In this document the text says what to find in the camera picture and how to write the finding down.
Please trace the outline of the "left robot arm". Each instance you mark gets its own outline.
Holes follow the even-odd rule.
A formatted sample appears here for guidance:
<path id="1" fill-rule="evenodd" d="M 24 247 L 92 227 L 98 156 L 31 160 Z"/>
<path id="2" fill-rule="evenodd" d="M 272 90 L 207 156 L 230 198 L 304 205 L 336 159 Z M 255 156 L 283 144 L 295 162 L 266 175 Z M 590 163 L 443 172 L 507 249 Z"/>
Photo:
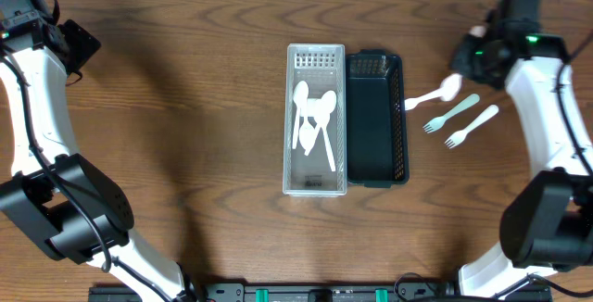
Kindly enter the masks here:
<path id="1" fill-rule="evenodd" d="M 144 301 L 201 301 L 174 260 L 134 227 L 122 189 L 81 155 L 66 89 L 99 41 L 57 0 L 1 0 L 1 80 L 15 141 L 2 212 L 49 258 L 111 274 Z"/>

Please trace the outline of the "short white plastic spoon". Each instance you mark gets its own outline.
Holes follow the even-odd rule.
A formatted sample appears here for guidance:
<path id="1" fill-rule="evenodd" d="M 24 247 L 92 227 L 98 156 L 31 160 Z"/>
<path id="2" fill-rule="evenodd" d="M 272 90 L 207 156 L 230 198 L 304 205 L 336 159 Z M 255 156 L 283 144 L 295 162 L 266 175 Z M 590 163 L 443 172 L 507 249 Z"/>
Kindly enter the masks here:
<path id="1" fill-rule="evenodd" d="M 450 62 L 451 74 L 448 75 L 440 85 L 439 99 L 441 101 L 451 101 L 461 89 L 461 72 L 468 68 L 471 53 L 486 34 L 485 26 L 473 26 L 463 36 L 461 42 L 456 47 Z"/>

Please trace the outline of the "white plastic fork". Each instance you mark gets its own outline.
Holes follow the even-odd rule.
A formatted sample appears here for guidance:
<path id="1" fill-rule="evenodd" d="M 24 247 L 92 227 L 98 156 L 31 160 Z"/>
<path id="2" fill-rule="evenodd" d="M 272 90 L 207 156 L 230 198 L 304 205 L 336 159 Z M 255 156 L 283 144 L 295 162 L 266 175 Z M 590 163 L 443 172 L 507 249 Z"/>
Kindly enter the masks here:
<path id="1" fill-rule="evenodd" d="M 409 111 L 409 110 L 413 110 L 414 108 L 416 108 L 420 103 L 428 101 L 428 100 L 432 100 L 435 98 L 439 98 L 443 95 L 443 93 L 446 90 L 444 90 L 443 88 L 439 88 L 437 90 L 434 90 L 433 92 L 430 92 L 428 94 L 423 94 L 421 96 L 418 97 L 411 97 L 411 98 L 407 98 L 404 102 L 404 106 L 405 106 L 405 110 Z"/>
<path id="2" fill-rule="evenodd" d="M 499 108 L 496 105 L 487 107 L 479 116 L 477 116 L 468 126 L 464 129 L 454 132 L 445 141 L 445 145 L 448 149 L 452 149 L 464 142 L 467 135 L 474 131 L 476 128 L 492 119 L 499 112 Z"/>

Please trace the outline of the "mint green plastic fork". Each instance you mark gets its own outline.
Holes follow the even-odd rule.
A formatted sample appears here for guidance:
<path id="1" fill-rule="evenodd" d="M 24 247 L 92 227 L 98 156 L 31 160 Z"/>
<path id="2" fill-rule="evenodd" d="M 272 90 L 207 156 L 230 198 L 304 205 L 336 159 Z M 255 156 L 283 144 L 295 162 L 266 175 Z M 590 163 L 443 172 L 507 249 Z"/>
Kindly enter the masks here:
<path id="1" fill-rule="evenodd" d="M 449 110 L 444 115 L 439 117 L 435 117 L 432 120 L 428 121 L 424 126 L 423 130 L 426 133 L 436 132 L 441 129 L 444 124 L 451 119 L 452 117 L 458 115 L 462 111 L 476 105 L 480 101 L 480 96 L 478 94 L 470 94 L 466 98 L 464 98 L 461 102 L 459 102 L 455 107 Z"/>

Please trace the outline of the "white plastic spoon crosswise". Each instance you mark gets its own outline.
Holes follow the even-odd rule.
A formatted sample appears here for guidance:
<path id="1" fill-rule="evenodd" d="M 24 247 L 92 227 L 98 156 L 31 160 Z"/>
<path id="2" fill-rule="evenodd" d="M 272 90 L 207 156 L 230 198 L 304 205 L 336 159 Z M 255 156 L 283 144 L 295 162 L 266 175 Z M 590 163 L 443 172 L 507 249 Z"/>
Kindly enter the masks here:
<path id="1" fill-rule="evenodd" d="M 317 100 L 320 98 L 309 98 L 308 99 L 308 113 L 309 113 L 309 117 L 313 117 L 315 119 L 315 112 L 316 112 L 316 103 Z M 337 96 L 335 91 L 327 91 L 325 92 L 321 99 L 323 99 L 326 102 L 337 102 Z"/>

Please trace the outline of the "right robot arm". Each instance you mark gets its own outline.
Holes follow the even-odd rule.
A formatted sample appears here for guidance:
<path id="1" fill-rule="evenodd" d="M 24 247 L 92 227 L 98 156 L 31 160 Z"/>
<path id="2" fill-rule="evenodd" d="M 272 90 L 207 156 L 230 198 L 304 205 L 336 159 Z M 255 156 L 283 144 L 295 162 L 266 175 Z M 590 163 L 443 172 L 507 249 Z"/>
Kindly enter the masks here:
<path id="1" fill-rule="evenodd" d="M 453 54 L 454 73 L 511 97 L 533 175 L 503 212 L 498 242 L 460 268 L 458 298 L 506 298 L 592 263 L 592 142 L 571 60 L 560 36 L 541 31 L 539 0 L 499 0 Z"/>

